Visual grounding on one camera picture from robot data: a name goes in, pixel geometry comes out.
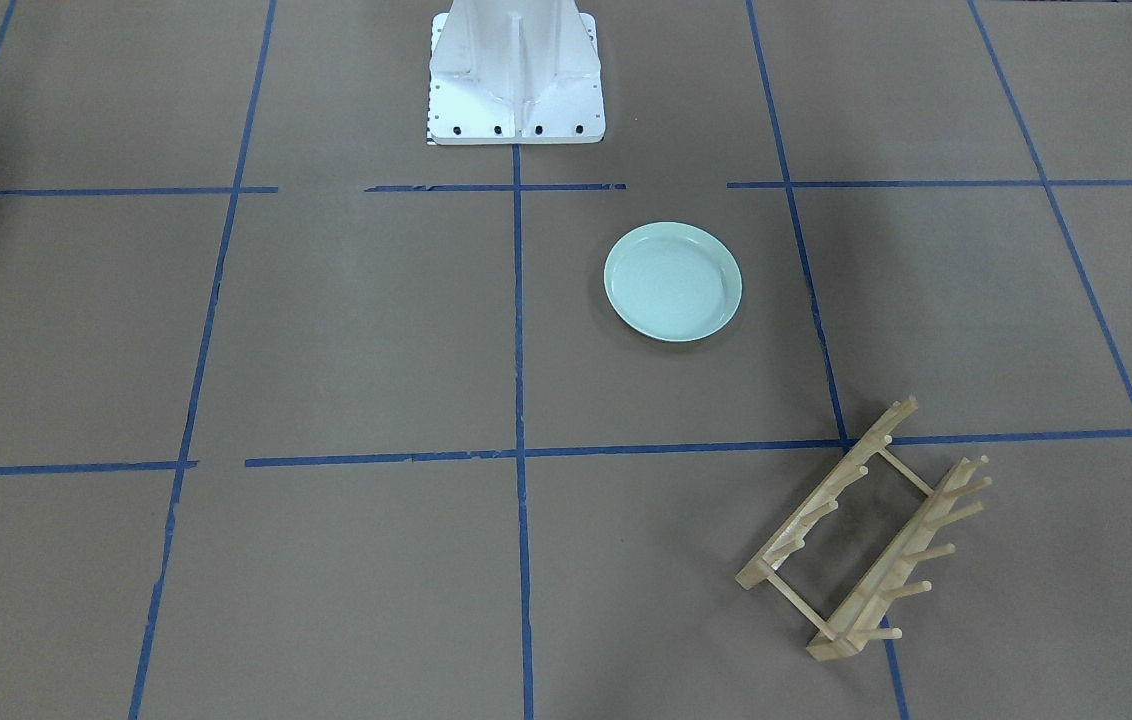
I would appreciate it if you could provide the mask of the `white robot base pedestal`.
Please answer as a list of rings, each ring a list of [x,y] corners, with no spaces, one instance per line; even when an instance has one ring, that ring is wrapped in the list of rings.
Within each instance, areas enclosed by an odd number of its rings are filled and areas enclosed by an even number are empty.
[[[453,1],[430,26],[426,140],[602,142],[601,50],[575,1]]]

